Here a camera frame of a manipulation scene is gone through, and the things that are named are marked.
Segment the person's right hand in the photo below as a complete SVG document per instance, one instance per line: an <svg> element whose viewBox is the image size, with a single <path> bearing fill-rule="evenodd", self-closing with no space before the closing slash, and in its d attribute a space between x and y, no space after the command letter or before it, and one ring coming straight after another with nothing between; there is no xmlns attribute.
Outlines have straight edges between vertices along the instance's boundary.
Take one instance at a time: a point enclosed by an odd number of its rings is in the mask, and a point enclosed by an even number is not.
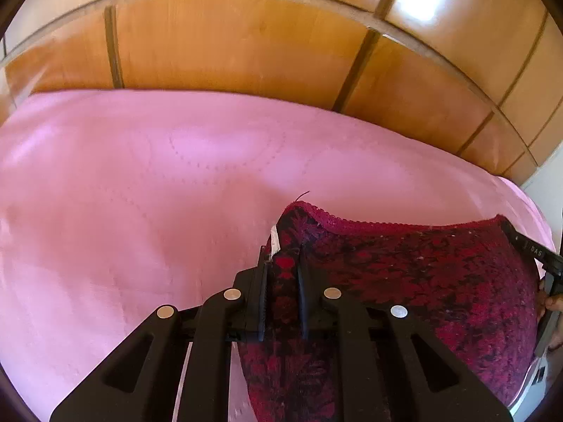
<svg viewBox="0 0 563 422"><path fill-rule="evenodd" d="M548 293L548 288L544 277L536 293L538 333L534 353L538 356L562 346L562 293Z"/></svg>

